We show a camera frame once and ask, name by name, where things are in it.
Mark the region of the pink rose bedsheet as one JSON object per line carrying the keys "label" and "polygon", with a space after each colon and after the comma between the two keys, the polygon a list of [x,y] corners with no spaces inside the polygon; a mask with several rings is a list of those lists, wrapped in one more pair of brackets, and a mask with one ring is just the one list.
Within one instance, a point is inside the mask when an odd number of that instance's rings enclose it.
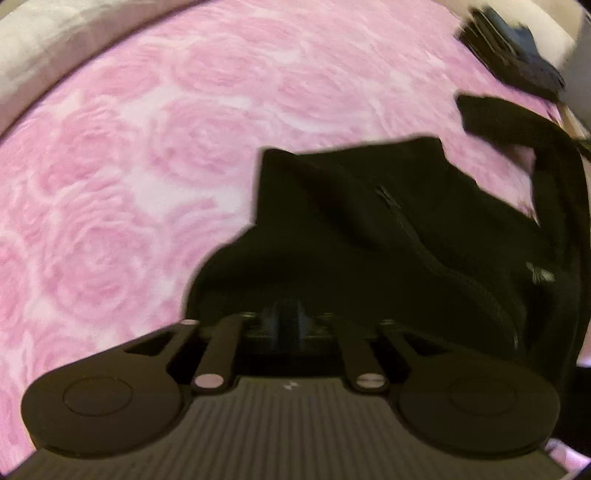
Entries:
{"label": "pink rose bedsheet", "polygon": [[453,95],[502,86],[429,1],[222,1],[84,66],[1,148],[1,469],[28,457],[25,388],[176,320],[192,274],[249,221],[259,149],[433,133],[525,213],[526,175],[462,131]]}

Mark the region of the black zip jacket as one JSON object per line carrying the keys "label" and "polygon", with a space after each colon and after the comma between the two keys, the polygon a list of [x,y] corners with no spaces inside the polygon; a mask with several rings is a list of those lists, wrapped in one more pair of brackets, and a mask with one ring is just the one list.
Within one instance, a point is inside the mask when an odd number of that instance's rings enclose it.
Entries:
{"label": "black zip jacket", "polygon": [[533,216],[483,191],[433,136],[267,149],[252,227],[201,266],[186,316],[213,324],[293,300],[367,329],[393,319],[563,388],[590,317],[580,155],[560,127],[514,103],[463,94],[456,105],[469,135],[533,153]]}

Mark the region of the white striped duvet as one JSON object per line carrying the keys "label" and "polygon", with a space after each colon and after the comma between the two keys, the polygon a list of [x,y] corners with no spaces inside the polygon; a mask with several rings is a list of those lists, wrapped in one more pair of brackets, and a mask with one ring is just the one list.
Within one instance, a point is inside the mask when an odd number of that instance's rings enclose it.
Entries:
{"label": "white striped duvet", "polygon": [[1,19],[1,131],[82,63],[190,1],[25,1]]}

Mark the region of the folded dark clothes stack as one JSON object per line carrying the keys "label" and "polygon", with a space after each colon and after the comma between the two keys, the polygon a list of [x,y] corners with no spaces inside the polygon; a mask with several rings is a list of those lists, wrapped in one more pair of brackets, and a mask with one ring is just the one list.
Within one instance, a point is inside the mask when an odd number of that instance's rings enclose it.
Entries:
{"label": "folded dark clothes stack", "polygon": [[510,26],[492,7],[471,7],[470,18],[456,38],[499,81],[530,95],[557,103],[565,82],[537,48],[525,25]]}

